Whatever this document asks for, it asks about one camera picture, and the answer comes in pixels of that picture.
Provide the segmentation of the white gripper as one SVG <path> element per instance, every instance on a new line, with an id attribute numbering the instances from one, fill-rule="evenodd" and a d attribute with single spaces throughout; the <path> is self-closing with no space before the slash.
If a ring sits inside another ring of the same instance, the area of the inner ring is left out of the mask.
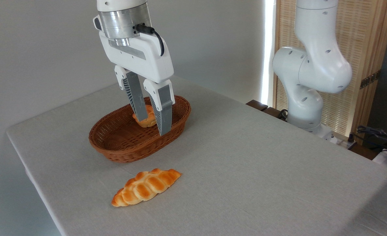
<path id="1" fill-rule="evenodd" d="M 114 71 L 119 87 L 126 92 L 138 121 L 148 118 L 138 78 L 140 75 L 146 78 L 143 85 L 150 95 L 160 136 L 170 132 L 175 97 L 168 79 L 174 74 L 174 67 L 166 42 L 163 41 L 165 52 L 161 55 L 160 43 L 155 35 L 140 33 L 129 39 L 129 46 L 119 46 L 104 32 L 99 31 L 98 34 L 108 59 L 116 64 Z"/>

